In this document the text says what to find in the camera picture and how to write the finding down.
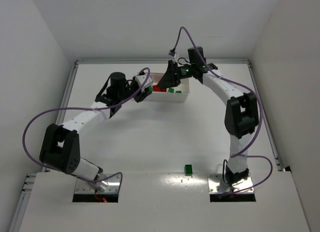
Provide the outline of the red rounded lego brick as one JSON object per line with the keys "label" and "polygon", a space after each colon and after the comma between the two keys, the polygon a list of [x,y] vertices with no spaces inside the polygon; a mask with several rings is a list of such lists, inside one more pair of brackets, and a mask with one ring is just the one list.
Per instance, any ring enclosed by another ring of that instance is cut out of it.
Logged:
{"label": "red rounded lego brick", "polygon": [[157,85],[154,85],[152,88],[153,88],[154,92],[166,92],[167,91],[166,88],[163,89],[163,88],[160,88]]}

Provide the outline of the green square lego brick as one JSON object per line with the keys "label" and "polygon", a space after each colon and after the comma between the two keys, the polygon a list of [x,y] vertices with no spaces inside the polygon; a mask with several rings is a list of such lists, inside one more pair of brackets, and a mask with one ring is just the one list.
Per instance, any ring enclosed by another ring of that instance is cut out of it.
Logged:
{"label": "green square lego brick", "polygon": [[186,176],[191,176],[193,174],[193,167],[191,164],[186,164],[184,166],[184,172]]}

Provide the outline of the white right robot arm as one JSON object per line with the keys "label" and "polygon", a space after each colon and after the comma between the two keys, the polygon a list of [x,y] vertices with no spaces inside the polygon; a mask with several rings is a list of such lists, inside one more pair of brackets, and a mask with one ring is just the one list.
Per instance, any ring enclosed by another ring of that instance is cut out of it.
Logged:
{"label": "white right robot arm", "polygon": [[161,89],[176,87],[182,79],[195,78],[210,88],[225,104],[224,125],[230,135],[229,159],[225,162],[222,178],[232,186],[247,179],[249,168],[247,154],[252,134],[259,124],[258,104],[252,92],[244,93],[231,82],[223,80],[218,67],[206,63],[202,47],[189,48],[189,63],[178,65],[179,56],[175,49],[169,54],[167,70],[158,82]]}

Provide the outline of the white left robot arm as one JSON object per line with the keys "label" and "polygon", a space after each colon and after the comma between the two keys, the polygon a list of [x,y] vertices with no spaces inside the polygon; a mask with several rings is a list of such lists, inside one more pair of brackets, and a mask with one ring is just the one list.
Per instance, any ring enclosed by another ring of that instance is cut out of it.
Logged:
{"label": "white left robot arm", "polygon": [[96,183],[103,178],[103,170],[81,157],[80,139],[112,118],[125,102],[131,99],[137,103],[143,101],[152,93],[152,85],[150,73],[144,71],[129,80],[124,73],[111,73],[88,109],[60,125],[48,126],[40,150],[40,162],[64,174]]}

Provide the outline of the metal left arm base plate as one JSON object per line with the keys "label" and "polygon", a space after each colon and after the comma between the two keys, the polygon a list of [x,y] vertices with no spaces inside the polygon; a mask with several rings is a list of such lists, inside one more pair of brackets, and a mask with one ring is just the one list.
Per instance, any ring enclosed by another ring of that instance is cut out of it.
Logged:
{"label": "metal left arm base plate", "polygon": [[104,174],[103,181],[98,183],[86,182],[80,179],[76,180],[74,194],[93,195],[98,194],[114,195],[119,192],[122,183],[122,174],[116,175]]}

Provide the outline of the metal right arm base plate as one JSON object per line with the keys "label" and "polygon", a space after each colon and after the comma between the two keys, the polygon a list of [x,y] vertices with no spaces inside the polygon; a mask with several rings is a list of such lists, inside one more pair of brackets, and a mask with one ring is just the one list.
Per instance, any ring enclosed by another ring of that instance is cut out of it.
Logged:
{"label": "metal right arm base plate", "polygon": [[240,194],[254,194],[253,182],[249,174],[247,179],[233,183],[229,186],[223,181],[222,174],[211,174],[207,177],[208,187],[210,194],[223,194],[223,193],[240,193]]}

